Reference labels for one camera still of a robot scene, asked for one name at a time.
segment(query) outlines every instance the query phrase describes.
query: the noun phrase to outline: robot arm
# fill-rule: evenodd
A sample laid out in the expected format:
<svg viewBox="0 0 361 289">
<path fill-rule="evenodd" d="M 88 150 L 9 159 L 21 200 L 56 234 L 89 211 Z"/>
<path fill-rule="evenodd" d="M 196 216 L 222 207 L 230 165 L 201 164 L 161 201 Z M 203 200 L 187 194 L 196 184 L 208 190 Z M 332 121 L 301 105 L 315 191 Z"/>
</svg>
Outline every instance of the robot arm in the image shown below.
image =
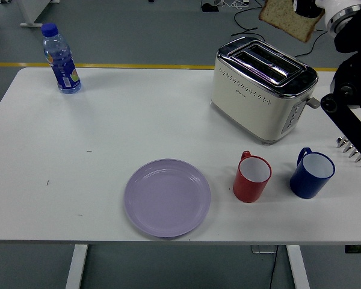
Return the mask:
<svg viewBox="0 0 361 289">
<path fill-rule="evenodd" d="M 332 83 L 332 93 L 321 99 L 321 107 L 346 138 L 361 153 L 361 121 L 350 110 L 361 108 L 361 0 L 293 0 L 294 11 L 317 17 L 325 9 L 328 32 L 336 50 L 357 52 L 343 62 Z"/>
</svg>

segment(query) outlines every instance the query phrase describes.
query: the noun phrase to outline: yellow floor stripe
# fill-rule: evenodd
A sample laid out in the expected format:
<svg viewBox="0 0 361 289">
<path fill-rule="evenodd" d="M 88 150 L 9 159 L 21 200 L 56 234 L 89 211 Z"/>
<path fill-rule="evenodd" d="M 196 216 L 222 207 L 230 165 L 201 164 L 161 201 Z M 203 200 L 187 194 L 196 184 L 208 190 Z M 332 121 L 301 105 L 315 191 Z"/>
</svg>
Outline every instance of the yellow floor stripe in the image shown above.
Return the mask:
<svg viewBox="0 0 361 289">
<path fill-rule="evenodd" d="M 106 64 L 76 63 L 85 68 L 140 68 L 140 69 L 214 69 L 214 65 L 182 65 L 182 64 Z M 48 63 L 0 62 L 0 67 L 49 67 Z M 335 72 L 337 68 L 315 67 L 316 71 Z"/>
</svg>

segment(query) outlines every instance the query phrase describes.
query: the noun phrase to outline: mug handle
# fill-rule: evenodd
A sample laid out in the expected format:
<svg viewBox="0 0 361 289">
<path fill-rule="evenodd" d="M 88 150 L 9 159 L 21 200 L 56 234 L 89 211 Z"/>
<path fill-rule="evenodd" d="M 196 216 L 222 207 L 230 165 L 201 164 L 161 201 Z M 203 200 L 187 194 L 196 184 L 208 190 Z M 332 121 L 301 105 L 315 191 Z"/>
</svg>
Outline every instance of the mug handle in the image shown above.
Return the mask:
<svg viewBox="0 0 361 289">
<path fill-rule="evenodd" d="M 242 161 L 244 158 L 247 158 L 247 157 L 249 157 L 249 156 L 251 156 L 250 152 L 249 152 L 249 151 L 244 151 L 244 152 L 242 153 L 241 161 Z"/>
<path fill-rule="evenodd" d="M 300 163 L 300 161 L 302 160 L 302 158 L 305 156 L 305 154 L 311 154 L 312 150 L 310 148 L 303 148 L 300 151 L 300 154 L 298 155 L 298 160 L 297 160 L 297 167 Z"/>
</svg>

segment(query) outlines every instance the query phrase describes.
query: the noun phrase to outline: ventilation holes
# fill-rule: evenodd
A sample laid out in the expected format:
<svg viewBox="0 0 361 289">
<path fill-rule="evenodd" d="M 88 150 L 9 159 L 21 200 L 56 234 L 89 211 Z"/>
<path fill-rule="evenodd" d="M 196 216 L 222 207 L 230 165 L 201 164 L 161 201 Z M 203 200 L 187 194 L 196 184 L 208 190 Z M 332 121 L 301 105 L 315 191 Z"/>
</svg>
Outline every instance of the ventilation holes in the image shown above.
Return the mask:
<svg viewBox="0 0 361 289">
<path fill-rule="evenodd" d="M 225 72 L 222 68 L 219 68 L 219 72 L 222 73 L 224 76 L 226 76 L 227 79 L 231 80 L 232 82 L 234 82 L 237 86 L 239 86 L 240 88 L 244 89 L 245 92 L 251 94 L 252 96 L 254 96 L 255 98 L 258 98 L 260 101 L 265 102 L 266 104 L 270 105 L 271 101 L 267 100 L 266 98 L 263 98 L 260 94 L 254 92 L 252 89 L 248 88 L 247 86 L 245 86 L 244 84 L 242 84 L 239 80 L 236 80 L 234 77 L 232 77 L 231 75 L 229 75 L 227 72 Z"/>
</svg>

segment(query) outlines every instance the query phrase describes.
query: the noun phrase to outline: bottle cap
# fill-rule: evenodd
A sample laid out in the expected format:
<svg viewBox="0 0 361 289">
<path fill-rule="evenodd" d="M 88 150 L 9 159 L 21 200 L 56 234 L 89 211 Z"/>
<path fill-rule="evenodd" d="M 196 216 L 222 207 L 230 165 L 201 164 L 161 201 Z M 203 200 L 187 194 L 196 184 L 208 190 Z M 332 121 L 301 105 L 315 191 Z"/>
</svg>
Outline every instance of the bottle cap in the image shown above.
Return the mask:
<svg viewBox="0 0 361 289">
<path fill-rule="evenodd" d="M 54 23 L 45 23 L 42 26 L 42 33 L 46 37 L 55 36 L 59 33 L 58 28 L 56 27 L 56 24 Z"/>
</svg>

